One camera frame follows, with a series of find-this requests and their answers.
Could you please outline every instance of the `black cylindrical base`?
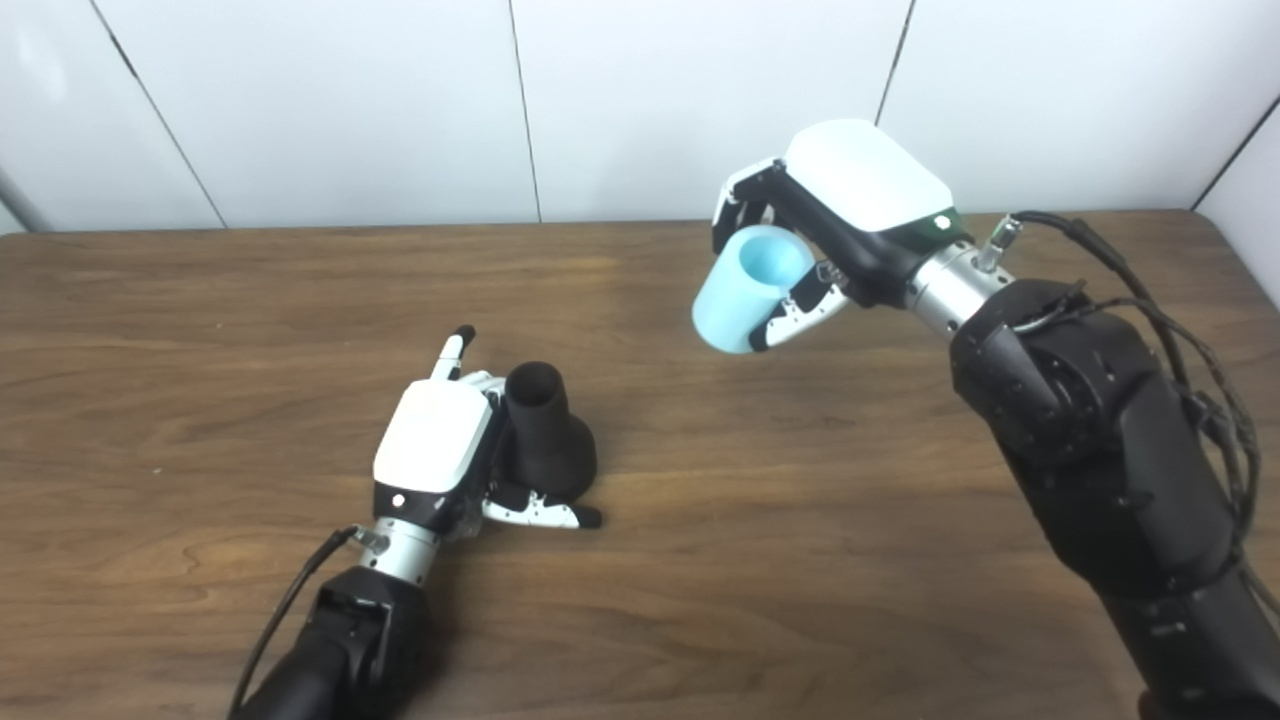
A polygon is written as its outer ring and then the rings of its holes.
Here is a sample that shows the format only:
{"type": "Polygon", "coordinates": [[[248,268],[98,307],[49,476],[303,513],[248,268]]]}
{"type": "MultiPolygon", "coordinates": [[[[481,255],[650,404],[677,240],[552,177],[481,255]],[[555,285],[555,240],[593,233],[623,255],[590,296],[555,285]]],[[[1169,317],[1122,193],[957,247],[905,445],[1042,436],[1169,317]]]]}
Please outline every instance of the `black cylindrical base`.
{"type": "Polygon", "coordinates": [[[507,479],[564,501],[577,500],[595,479],[595,438],[568,411],[564,380],[547,363],[525,363],[507,377],[513,433],[507,479]]]}

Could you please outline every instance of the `wooden table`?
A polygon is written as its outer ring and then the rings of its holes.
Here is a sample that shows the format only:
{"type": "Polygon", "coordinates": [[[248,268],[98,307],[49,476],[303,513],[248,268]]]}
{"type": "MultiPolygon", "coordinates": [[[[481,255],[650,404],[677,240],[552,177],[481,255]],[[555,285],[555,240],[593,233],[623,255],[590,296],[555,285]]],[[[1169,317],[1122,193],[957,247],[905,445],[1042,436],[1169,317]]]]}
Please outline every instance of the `wooden table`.
{"type": "MultiPolygon", "coordinates": [[[[1089,219],[1219,348],[1274,468],[1280,322],[1239,260],[1188,213],[1089,219]]],[[[877,309],[713,352],[710,261],[705,223],[5,238],[0,715],[220,717],[302,560],[367,521],[401,391],[472,323],[468,368],[562,369],[607,527],[447,547],[448,665],[406,717],[1133,717],[943,345],[877,309]]],[[[1007,266],[1119,293],[1039,231],[1007,266]]],[[[1252,552],[1280,582],[1271,491],[1252,552]]]]}

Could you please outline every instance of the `metal connector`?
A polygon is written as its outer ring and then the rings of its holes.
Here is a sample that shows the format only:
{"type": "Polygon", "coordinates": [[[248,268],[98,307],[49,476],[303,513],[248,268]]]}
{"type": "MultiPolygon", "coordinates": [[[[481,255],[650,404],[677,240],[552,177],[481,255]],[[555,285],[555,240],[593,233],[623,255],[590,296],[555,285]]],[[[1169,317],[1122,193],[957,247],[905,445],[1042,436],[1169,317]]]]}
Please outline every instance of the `metal connector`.
{"type": "Polygon", "coordinates": [[[820,283],[833,284],[841,290],[849,284],[849,278],[831,260],[823,260],[814,265],[814,273],[820,283]]]}
{"type": "Polygon", "coordinates": [[[387,552],[387,548],[392,546],[392,538],[364,525],[356,525],[358,529],[351,539],[360,543],[365,550],[372,552],[374,555],[381,555],[387,552]]]}
{"type": "Polygon", "coordinates": [[[996,272],[996,268],[1000,266],[1000,259],[1005,256],[1009,246],[1018,240],[1018,233],[1020,232],[1023,232],[1023,224],[1010,215],[1005,215],[996,225],[996,229],[991,232],[987,243],[978,251],[978,256],[973,259],[973,266],[979,273],[989,274],[996,272]]]}

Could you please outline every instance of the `white robotic hand cover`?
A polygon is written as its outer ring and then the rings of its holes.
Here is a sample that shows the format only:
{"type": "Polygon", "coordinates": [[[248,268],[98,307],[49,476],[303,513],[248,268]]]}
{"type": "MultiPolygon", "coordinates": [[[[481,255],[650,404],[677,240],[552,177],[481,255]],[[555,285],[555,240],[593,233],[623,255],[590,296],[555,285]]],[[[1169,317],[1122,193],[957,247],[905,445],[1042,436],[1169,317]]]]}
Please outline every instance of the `white robotic hand cover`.
{"type": "Polygon", "coordinates": [[[884,131],[860,119],[828,120],[791,140],[787,174],[865,232],[941,213],[951,190],[884,131]]]}
{"type": "Polygon", "coordinates": [[[470,383],[430,378],[410,384],[378,446],[374,479],[413,492],[449,492],[471,468],[492,418],[489,398],[470,383]]]}

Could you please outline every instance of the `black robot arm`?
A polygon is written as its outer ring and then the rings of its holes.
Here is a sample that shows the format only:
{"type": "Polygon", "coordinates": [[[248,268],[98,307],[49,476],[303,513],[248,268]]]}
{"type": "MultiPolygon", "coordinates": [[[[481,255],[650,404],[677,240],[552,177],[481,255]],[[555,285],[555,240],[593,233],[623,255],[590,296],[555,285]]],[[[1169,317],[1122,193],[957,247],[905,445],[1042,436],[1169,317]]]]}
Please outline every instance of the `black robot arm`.
{"type": "Polygon", "coordinates": [[[841,295],[905,309],[950,347],[955,391],[991,427],[1057,557],[1097,592],[1147,684],[1148,720],[1280,719],[1276,603],[1249,569],[1258,452],[1212,351],[1164,315],[1123,256],[1080,220],[1015,213],[978,246],[950,191],[869,123],[833,120],[730,177],[713,250],[773,223],[826,254],[750,337],[767,350],[829,318],[841,295]],[[1101,304],[1001,268],[1023,223],[1051,225],[1133,293],[1101,304]],[[1142,310],[1169,357],[1115,305],[1142,310]],[[1193,392],[1174,334],[1226,398],[1193,392]],[[1222,448],[1224,491],[1201,443],[1222,448]]]}
{"type": "Polygon", "coordinates": [[[1280,717],[1280,641],[1243,528],[1185,401],[1124,319],[1020,281],[951,342],[956,392],[991,427],[1057,557],[1102,600],[1151,719],[1280,717]]]}
{"type": "Polygon", "coordinates": [[[384,717],[434,660],[421,588],[369,568],[320,587],[293,647],[233,720],[384,717]]]}

